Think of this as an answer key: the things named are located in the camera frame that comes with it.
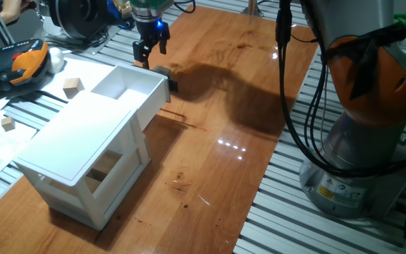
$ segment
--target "white ball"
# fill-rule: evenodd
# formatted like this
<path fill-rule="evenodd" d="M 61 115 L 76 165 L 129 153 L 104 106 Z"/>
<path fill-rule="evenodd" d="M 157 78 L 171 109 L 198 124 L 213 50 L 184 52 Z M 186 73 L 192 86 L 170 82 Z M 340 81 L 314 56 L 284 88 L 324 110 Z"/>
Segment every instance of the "white ball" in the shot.
<path fill-rule="evenodd" d="M 60 49 L 54 47 L 49 49 L 49 63 L 47 71 L 50 74 L 59 73 L 63 67 L 63 53 Z"/>

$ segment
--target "person's hand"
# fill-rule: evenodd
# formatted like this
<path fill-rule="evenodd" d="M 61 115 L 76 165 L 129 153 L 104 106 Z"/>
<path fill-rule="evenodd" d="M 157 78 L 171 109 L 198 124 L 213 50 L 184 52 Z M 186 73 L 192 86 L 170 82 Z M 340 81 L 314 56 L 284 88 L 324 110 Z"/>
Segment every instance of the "person's hand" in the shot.
<path fill-rule="evenodd" d="M 32 0 L 4 0 L 0 16 L 5 24 L 9 24 L 20 17 Z"/>

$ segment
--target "white box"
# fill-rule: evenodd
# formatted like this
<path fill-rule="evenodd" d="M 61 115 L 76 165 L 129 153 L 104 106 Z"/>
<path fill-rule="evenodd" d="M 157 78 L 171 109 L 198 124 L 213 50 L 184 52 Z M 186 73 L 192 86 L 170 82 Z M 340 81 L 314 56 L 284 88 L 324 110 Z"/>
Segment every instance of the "white box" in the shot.
<path fill-rule="evenodd" d="M 92 92 L 77 94 L 14 162 L 50 207 L 101 230 L 149 163 L 142 130 L 166 101 L 165 76 L 116 67 Z M 93 166 L 107 152 L 118 161 L 98 183 Z"/>
<path fill-rule="evenodd" d="M 139 109 L 137 116 L 142 130 L 164 102 L 170 102 L 167 77 L 135 66 L 115 67 L 92 92 Z"/>

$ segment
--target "warning label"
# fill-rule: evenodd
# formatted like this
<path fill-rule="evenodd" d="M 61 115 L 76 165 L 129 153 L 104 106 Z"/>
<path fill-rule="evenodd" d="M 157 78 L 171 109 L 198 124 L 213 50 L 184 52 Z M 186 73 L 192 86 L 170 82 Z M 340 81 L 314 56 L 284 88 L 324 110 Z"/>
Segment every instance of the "warning label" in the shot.
<path fill-rule="evenodd" d="M 317 193 L 339 205 L 356 208 L 361 203 L 365 188 L 356 188 L 324 174 Z"/>

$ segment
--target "wooden table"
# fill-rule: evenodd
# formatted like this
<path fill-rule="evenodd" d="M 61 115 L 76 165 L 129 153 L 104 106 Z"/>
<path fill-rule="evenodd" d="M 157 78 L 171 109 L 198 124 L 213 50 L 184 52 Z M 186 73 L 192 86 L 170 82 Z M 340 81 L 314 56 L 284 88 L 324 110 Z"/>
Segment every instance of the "wooden table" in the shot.
<path fill-rule="evenodd" d="M 152 161 L 105 229 L 50 210 L 23 177 L 0 200 L 0 253 L 231 253 L 285 125 L 274 31 L 203 7 L 179 17 L 150 64 L 171 68 L 180 91 L 145 131 Z M 288 45 L 289 105 L 315 49 Z"/>

